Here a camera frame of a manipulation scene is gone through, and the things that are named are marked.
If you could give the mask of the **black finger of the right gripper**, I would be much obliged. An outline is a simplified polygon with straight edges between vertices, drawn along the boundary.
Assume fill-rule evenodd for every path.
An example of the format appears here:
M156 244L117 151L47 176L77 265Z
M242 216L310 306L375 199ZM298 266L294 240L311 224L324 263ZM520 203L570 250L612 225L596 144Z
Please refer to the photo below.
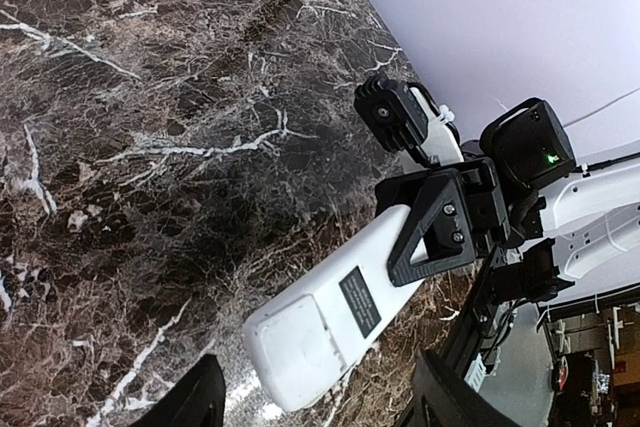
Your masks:
M409 213L387 260L391 283L404 286L475 260L460 172L421 171L385 181L385 205Z

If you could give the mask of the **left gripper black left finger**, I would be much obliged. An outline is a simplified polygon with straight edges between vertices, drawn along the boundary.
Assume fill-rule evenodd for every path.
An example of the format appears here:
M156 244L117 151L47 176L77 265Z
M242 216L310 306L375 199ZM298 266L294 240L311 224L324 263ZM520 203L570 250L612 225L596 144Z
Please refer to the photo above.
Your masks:
M224 407L222 368L205 354L147 413L147 425L222 426Z

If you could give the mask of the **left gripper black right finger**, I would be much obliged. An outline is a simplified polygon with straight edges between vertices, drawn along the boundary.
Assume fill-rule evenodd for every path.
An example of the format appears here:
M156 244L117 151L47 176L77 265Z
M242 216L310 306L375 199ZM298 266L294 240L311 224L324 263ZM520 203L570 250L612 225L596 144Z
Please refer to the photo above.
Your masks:
M474 391L432 350L420 351L412 399L400 426L509 426L510 419Z

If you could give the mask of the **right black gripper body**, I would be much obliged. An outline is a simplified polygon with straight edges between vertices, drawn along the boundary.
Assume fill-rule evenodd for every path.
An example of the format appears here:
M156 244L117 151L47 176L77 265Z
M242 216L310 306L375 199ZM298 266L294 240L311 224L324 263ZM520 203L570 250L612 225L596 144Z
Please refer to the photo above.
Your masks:
M503 246L511 232L496 167L490 158L480 157L426 171L443 168L454 168L460 172L465 204L471 222L475 259L485 258L495 246ZM386 180L375 187L377 214L390 208L385 205Z

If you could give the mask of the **white battery cover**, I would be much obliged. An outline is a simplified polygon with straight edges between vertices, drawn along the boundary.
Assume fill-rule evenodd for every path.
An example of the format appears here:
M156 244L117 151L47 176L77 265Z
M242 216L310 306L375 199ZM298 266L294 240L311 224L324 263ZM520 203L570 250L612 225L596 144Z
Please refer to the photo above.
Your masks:
M313 405L345 371L344 359L310 295L255 312L244 334L262 387L284 411Z

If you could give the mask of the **white red remote control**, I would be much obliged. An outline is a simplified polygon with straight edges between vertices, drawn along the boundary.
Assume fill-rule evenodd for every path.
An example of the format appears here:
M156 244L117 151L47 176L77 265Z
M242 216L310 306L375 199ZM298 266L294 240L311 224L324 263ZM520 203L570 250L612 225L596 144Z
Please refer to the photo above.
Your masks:
M406 205L388 208L255 312L312 296L344 359L343 377L418 290L416 282L394 286L386 267L408 213Z

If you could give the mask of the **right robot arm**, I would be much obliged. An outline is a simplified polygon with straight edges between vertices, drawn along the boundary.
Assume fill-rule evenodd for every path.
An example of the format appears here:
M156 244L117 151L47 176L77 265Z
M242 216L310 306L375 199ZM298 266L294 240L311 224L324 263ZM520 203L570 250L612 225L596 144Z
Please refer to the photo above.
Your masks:
M457 373L506 339L507 313L554 299L639 242L639 157L578 164L551 106L531 98L490 123L461 159L380 182L377 207L409 209L385 267L404 286L482 264L444 344Z

